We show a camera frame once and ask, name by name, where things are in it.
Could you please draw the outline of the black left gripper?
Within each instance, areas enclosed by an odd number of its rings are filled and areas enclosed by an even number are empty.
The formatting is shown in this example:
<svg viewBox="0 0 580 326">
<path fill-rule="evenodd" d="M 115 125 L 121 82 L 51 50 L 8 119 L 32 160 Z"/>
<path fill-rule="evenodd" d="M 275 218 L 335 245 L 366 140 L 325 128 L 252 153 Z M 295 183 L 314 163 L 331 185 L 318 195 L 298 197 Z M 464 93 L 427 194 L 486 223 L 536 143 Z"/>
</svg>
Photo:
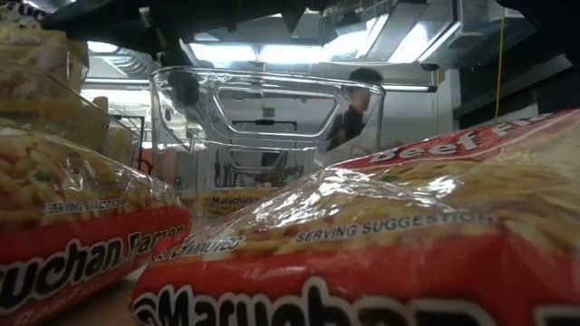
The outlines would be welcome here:
<svg viewBox="0 0 580 326">
<path fill-rule="evenodd" d="M 197 104 L 199 83 L 197 77 L 188 71 L 193 65 L 186 52 L 177 45 L 170 46 L 162 52 L 160 60 L 176 99 L 183 106 Z"/>
</svg>

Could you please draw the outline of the red Maruchan noodle packet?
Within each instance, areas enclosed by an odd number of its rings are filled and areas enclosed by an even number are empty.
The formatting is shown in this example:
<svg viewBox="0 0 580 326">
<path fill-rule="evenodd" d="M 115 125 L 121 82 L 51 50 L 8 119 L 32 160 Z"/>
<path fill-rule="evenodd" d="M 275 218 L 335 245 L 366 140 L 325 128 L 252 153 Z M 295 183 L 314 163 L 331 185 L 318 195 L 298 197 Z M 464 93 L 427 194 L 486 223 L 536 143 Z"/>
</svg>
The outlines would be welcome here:
<svg viewBox="0 0 580 326">
<path fill-rule="evenodd" d="M 163 244 L 138 326 L 580 326 L 580 109 L 319 170 Z"/>
<path fill-rule="evenodd" d="M 35 326 L 189 231 L 173 189 L 41 131 L 0 126 L 0 326 Z"/>
</svg>

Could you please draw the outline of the bright ceiling light panel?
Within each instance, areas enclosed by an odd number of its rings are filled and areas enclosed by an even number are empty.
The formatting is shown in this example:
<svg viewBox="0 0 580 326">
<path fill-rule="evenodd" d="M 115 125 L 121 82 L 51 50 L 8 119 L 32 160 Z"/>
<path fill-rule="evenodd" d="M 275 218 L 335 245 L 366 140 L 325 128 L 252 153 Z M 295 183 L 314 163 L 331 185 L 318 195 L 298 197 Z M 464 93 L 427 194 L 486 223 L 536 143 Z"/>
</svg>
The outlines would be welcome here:
<svg viewBox="0 0 580 326">
<path fill-rule="evenodd" d="M 200 60 L 213 63 L 260 61 L 294 64 L 325 62 L 328 59 L 320 46 L 268 44 L 260 50 L 248 44 L 191 43 L 189 46 Z"/>
</svg>

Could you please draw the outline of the clear plastic bin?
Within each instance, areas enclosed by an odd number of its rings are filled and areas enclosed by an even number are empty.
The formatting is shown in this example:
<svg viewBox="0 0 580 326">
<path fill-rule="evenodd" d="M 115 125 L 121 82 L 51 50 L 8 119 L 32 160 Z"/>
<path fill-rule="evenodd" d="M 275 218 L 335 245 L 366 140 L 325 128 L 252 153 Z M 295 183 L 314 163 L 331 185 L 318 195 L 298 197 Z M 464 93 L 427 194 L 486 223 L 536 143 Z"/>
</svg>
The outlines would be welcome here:
<svg viewBox="0 0 580 326">
<path fill-rule="evenodd" d="M 132 167 L 140 136 L 108 112 L 108 100 L 81 95 L 87 68 L 81 63 L 42 67 L 0 61 L 0 120 L 41 130 Z"/>
<path fill-rule="evenodd" d="M 273 72 L 188 68 L 199 100 L 183 106 L 160 69 L 150 76 L 154 175 L 172 185 L 201 227 L 221 216 L 196 209 L 200 195 L 225 188 L 277 189 L 382 145 L 385 92 L 370 83 Z M 362 133 L 326 150 L 347 91 L 371 93 Z"/>
</svg>

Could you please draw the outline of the person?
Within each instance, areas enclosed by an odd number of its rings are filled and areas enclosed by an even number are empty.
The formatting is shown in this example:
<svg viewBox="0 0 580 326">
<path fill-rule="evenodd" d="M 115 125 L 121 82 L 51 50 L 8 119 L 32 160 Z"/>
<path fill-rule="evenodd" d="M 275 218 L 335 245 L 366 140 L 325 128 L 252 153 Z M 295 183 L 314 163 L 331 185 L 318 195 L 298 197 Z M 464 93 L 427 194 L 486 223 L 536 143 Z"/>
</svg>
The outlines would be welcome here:
<svg viewBox="0 0 580 326">
<path fill-rule="evenodd" d="M 349 80 L 379 85 L 382 81 L 382 75 L 370 68 L 359 68 L 350 73 Z M 365 126 L 363 115 L 369 107 L 371 93 L 367 89 L 354 87 L 347 91 L 347 95 L 349 98 L 348 109 L 344 113 L 337 114 L 333 119 L 333 125 L 327 136 L 327 151 L 359 136 Z"/>
</svg>

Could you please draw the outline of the spiral metal ventilation duct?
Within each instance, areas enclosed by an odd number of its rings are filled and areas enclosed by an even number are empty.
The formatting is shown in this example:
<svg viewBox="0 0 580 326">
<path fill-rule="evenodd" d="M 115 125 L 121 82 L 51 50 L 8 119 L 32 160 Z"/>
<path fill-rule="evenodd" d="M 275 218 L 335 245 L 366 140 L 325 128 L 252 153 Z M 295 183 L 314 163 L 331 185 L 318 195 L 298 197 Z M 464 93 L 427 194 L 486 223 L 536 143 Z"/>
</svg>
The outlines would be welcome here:
<svg viewBox="0 0 580 326">
<path fill-rule="evenodd" d="M 88 42 L 89 78 L 148 79 L 159 68 L 149 54 L 109 43 Z"/>
</svg>

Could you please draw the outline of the rectangular metal air duct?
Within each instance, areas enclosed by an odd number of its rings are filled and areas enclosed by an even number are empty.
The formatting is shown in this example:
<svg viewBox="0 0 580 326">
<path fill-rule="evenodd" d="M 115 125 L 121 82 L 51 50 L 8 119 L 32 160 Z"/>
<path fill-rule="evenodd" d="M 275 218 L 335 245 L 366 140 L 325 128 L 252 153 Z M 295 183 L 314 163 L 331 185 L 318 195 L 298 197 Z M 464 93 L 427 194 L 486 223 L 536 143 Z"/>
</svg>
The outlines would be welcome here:
<svg viewBox="0 0 580 326">
<path fill-rule="evenodd" d="M 321 21 L 336 33 L 323 46 L 325 60 L 359 65 L 464 69 L 494 60 L 536 31 L 496 0 L 343 0 Z"/>
</svg>

